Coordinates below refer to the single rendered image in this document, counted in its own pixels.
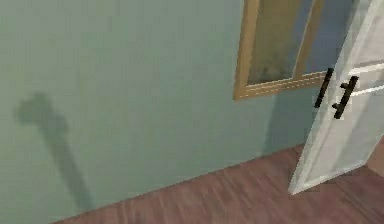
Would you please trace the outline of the gold framed wall picture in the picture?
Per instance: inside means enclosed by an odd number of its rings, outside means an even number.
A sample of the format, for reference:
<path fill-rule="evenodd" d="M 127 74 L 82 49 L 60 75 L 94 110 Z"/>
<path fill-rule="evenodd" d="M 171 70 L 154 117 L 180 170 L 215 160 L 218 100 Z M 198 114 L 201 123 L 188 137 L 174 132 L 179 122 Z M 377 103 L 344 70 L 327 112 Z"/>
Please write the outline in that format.
<path fill-rule="evenodd" d="M 336 65 L 358 0 L 244 0 L 233 98 L 313 86 Z"/>

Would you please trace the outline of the white room door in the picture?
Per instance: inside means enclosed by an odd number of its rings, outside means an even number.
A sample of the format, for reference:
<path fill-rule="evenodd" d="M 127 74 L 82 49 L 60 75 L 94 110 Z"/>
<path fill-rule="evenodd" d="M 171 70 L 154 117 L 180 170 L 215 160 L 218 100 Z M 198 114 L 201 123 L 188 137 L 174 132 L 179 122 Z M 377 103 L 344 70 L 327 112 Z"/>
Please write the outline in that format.
<path fill-rule="evenodd" d="M 359 79 L 340 119 L 334 103 Z M 359 0 L 288 191 L 294 195 L 363 166 L 384 136 L 384 0 Z"/>

